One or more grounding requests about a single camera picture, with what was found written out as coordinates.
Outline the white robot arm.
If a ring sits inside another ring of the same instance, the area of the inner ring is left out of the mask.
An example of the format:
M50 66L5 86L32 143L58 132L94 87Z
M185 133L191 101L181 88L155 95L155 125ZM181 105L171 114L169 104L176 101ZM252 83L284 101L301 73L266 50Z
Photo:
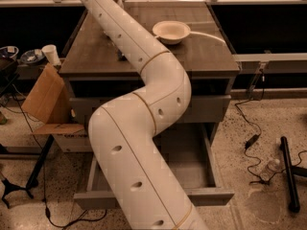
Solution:
M113 0L81 0L144 82L104 103L88 123L91 148L133 230L208 230L153 138L191 99L176 57Z

